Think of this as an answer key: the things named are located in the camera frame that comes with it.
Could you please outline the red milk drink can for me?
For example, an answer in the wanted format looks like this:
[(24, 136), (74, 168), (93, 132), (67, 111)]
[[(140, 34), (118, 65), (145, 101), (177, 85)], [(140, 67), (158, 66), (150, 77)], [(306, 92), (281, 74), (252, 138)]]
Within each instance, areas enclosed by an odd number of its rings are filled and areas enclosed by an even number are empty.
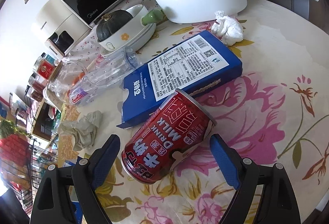
[(193, 97), (176, 89), (125, 145), (121, 161), (135, 180), (167, 176), (211, 133), (216, 120)]

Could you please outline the red label spice jar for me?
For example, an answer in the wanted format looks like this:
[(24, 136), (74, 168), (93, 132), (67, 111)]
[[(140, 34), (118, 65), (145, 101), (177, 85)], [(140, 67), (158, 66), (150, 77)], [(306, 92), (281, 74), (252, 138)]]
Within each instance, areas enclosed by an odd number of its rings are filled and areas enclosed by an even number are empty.
[(39, 57), (35, 63), (36, 73), (48, 80), (53, 71), (55, 70), (55, 65), (47, 61), (43, 57)]

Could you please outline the grey paper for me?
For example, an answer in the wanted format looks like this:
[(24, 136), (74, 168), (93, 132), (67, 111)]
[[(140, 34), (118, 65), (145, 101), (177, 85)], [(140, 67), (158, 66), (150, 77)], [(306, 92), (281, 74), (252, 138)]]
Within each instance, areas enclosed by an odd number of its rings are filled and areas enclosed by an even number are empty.
[(63, 121), (59, 125), (59, 137), (69, 136), (74, 151), (81, 151), (94, 145), (98, 128), (102, 121), (102, 112), (97, 110), (83, 116), (78, 121)]

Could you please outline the cream air fryer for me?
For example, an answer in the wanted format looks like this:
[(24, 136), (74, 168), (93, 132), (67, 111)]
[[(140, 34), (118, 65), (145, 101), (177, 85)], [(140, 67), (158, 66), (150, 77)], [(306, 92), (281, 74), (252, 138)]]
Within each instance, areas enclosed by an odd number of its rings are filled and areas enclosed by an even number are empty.
[(46, 38), (46, 48), (62, 59), (91, 31), (62, 0), (49, 0), (36, 17), (38, 28)]

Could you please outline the small blue carton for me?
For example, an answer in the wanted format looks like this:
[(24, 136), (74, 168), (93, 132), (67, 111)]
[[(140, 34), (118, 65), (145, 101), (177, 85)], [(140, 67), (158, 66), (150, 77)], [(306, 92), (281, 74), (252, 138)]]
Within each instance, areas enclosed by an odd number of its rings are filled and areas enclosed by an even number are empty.
[[(75, 164), (74, 160), (65, 160), (63, 167), (70, 167), (70, 166), (73, 166), (74, 164)], [(76, 195), (74, 186), (69, 187), (69, 195), (70, 195), (71, 202), (74, 206), (74, 215), (75, 215), (76, 221), (78, 224), (81, 224), (82, 223), (82, 209), (78, 202), (78, 197)]]

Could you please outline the white plate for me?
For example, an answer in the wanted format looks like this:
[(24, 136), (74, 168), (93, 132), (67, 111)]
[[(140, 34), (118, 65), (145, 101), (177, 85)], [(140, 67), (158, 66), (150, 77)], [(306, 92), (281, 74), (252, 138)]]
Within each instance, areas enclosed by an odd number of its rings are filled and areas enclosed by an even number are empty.
[(130, 47), (133, 51), (136, 52), (150, 40), (156, 30), (156, 26), (156, 23), (149, 24), (134, 36), (130, 35), (128, 32), (121, 32), (119, 30), (108, 39), (99, 42), (101, 45), (100, 54), (103, 57), (106, 57), (122, 47)]

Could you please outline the glass jar with lid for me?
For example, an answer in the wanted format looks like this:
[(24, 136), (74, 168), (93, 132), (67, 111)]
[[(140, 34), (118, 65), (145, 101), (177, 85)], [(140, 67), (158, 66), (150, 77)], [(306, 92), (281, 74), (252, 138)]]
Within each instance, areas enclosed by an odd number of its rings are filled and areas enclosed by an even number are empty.
[(52, 92), (56, 98), (64, 102), (71, 88), (87, 73), (85, 66), (78, 61), (60, 62), (55, 68), (47, 89)]

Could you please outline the white crumpled tissue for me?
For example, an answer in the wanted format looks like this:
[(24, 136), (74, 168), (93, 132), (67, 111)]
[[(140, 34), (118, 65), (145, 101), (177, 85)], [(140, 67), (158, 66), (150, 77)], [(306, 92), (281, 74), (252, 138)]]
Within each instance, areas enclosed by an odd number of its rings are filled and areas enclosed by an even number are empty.
[(236, 18), (226, 15), (224, 11), (216, 11), (215, 19), (210, 32), (224, 45), (233, 46), (244, 39), (243, 27)]

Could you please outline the clear plastic water bottle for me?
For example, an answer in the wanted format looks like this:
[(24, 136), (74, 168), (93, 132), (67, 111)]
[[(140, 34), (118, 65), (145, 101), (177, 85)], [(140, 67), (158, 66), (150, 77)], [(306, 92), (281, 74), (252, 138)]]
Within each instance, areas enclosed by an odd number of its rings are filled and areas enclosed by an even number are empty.
[(104, 57), (69, 90), (71, 105), (84, 106), (105, 90), (121, 82), (142, 65), (137, 54), (130, 48), (121, 48)]

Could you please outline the large blue food box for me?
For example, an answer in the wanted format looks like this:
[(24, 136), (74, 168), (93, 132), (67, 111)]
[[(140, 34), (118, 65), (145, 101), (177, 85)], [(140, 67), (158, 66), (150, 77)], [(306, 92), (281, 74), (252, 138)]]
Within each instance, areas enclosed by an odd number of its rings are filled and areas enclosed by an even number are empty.
[(241, 60), (205, 30), (154, 57), (127, 75), (128, 97), (119, 128), (145, 122), (176, 89), (198, 97), (241, 76)]

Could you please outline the dark green pumpkin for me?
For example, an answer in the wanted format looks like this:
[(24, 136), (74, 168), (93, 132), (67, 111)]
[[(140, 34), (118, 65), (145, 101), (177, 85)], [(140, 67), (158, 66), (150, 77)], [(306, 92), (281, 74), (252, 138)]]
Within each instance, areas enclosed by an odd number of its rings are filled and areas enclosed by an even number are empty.
[(96, 35), (99, 42), (106, 40), (126, 25), (133, 16), (126, 10), (116, 10), (106, 13), (96, 27)]

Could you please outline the wooden shelf rack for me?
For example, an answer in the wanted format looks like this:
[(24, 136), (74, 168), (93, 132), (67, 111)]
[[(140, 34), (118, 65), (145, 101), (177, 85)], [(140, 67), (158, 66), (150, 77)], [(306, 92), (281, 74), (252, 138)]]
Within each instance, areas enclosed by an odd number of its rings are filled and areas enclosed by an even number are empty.
[(28, 113), (27, 132), (37, 138), (51, 141), (55, 135), (53, 128), (59, 114), (60, 111), (48, 104), (45, 99), (40, 102), (33, 101)]

